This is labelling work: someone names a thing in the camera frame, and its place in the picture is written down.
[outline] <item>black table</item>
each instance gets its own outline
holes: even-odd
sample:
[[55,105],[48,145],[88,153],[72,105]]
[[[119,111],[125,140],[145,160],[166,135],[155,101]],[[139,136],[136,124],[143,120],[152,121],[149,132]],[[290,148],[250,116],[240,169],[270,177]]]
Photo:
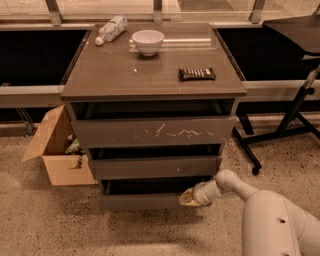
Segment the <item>black table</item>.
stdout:
[[[320,139],[320,132],[299,113],[305,97],[308,94],[314,93],[312,84],[320,71],[320,15],[269,20],[264,21],[262,26],[275,31],[275,33],[283,35],[300,47],[304,53],[301,61],[311,64],[312,68],[304,84],[300,87],[297,95],[291,102],[290,107],[288,108],[276,131],[243,138],[236,128],[233,129],[233,134],[254,164],[252,172],[255,175],[259,173],[259,170],[262,166],[249,148],[249,144],[293,136],[306,132],[312,132]],[[290,122],[295,118],[298,118],[304,126],[295,129],[287,129]]]

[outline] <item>bottle cap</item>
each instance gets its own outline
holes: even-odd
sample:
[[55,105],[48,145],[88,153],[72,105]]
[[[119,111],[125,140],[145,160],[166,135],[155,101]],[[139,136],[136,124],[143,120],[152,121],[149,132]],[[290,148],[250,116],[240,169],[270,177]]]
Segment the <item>bottle cap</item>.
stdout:
[[96,45],[103,45],[104,43],[103,39],[100,36],[96,38],[95,42],[96,42]]

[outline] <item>gray cabinet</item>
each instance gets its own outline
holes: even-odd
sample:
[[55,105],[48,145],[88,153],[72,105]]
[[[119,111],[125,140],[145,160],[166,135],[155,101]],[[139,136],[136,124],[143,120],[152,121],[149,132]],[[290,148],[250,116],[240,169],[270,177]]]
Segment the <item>gray cabinet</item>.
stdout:
[[[130,41],[132,33],[146,27],[167,39],[151,58],[141,56]],[[178,207],[180,193],[219,169],[245,89],[207,24],[129,24],[128,31],[102,47],[94,45],[97,29],[62,99],[100,185],[101,206]],[[175,41],[179,46],[172,46]],[[140,73],[148,63],[148,73]],[[178,68],[195,64],[216,66],[217,79],[179,81]]]

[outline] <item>box flap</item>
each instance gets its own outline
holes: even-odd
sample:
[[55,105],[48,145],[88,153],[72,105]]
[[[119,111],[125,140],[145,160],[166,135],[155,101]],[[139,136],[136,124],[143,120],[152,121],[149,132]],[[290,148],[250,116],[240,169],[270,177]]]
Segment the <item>box flap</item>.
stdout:
[[28,161],[44,153],[63,110],[64,105],[52,109],[45,114],[35,135],[28,145],[28,148],[22,158],[22,162]]
[[88,166],[88,157],[82,157],[82,165],[78,165],[79,155],[43,156],[50,182],[54,186],[97,184]]

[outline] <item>ceramic bowl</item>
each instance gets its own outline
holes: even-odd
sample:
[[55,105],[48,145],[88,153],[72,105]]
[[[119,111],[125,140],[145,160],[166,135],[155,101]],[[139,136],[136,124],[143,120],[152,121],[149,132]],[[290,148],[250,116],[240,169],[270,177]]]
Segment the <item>ceramic bowl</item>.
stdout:
[[160,49],[164,35],[156,30],[141,30],[132,35],[137,50],[145,55],[152,56]]

